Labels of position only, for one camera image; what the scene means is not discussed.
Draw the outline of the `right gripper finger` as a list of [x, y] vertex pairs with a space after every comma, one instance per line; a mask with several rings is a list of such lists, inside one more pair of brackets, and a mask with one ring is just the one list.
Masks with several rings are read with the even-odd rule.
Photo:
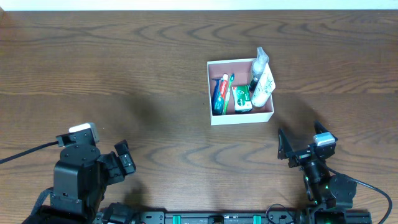
[[279, 146], [277, 158], [280, 160], [292, 157], [293, 149], [282, 129], [278, 130]]
[[315, 120], [313, 122], [313, 125], [316, 134], [323, 134], [328, 132], [327, 128], [324, 127], [324, 125], [322, 125], [321, 122], [319, 122], [319, 120]]

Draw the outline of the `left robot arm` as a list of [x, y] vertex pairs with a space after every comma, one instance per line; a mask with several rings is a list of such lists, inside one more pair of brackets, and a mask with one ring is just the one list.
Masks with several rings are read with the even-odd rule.
[[93, 223], [107, 186], [136, 171], [126, 140], [100, 153], [93, 140], [63, 142], [53, 187], [38, 197], [24, 223]]

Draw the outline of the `clear pump soap bottle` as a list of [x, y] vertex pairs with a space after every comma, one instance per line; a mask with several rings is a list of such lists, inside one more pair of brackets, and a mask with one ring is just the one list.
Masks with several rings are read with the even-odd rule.
[[257, 57], [253, 61], [252, 66], [251, 66], [251, 75], [252, 79], [249, 84], [249, 91], [254, 92], [260, 77], [262, 76], [266, 64], [269, 63], [269, 56], [265, 53], [264, 49], [262, 47], [257, 48]]

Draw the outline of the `green white toothbrush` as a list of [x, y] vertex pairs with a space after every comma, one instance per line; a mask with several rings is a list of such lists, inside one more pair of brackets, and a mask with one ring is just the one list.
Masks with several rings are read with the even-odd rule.
[[222, 115], [226, 115], [226, 112], [228, 109], [228, 103], [229, 103], [229, 99], [231, 96], [231, 85], [232, 85], [233, 81], [234, 81], [234, 74], [232, 73], [231, 76], [229, 77], [229, 81], [228, 81], [228, 89], [227, 89], [225, 100], [224, 100], [224, 107], [223, 107]]

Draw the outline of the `green soap bar package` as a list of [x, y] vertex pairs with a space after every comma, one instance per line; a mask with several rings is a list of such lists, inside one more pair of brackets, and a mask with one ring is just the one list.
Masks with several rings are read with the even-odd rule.
[[250, 91], [247, 85], [233, 86], [232, 92], [235, 113], [246, 113], [252, 110]]

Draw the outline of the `blue disposable razor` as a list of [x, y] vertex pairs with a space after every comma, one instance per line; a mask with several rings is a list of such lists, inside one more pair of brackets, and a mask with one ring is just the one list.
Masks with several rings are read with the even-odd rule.
[[215, 103], [216, 103], [216, 98], [218, 96], [218, 92], [219, 92], [219, 84], [220, 84], [220, 80], [221, 78], [212, 78], [212, 81], [216, 82], [216, 85], [213, 89], [213, 94], [211, 97], [211, 110], [214, 111], [215, 110]]

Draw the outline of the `white botanical lotion tube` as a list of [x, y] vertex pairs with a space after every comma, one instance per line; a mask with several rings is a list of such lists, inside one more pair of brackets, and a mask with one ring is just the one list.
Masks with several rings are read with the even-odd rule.
[[263, 74], [261, 75], [256, 88], [252, 94], [251, 103], [253, 107], [263, 107], [275, 90], [275, 81], [271, 72], [271, 68], [267, 63]]

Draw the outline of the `red green toothpaste tube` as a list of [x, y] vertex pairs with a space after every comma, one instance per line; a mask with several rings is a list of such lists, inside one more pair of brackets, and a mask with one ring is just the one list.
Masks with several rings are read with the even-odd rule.
[[213, 111], [213, 114], [215, 115], [221, 115], [223, 113], [225, 92], [228, 80], [229, 80], [229, 75], [227, 73], [223, 74], [219, 84], [219, 92], [216, 98], [215, 110]]

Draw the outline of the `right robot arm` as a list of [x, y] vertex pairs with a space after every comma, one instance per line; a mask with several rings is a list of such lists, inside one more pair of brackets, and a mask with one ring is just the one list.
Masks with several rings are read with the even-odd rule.
[[311, 205], [299, 212], [295, 223], [348, 223], [346, 211], [353, 207], [357, 183], [342, 174], [337, 174], [326, 165], [326, 160], [335, 154], [335, 137], [319, 121], [314, 121], [313, 142], [305, 149], [294, 150], [287, 135], [278, 130], [278, 155], [287, 159], [290, 168], [303, 171], [303, 182]]

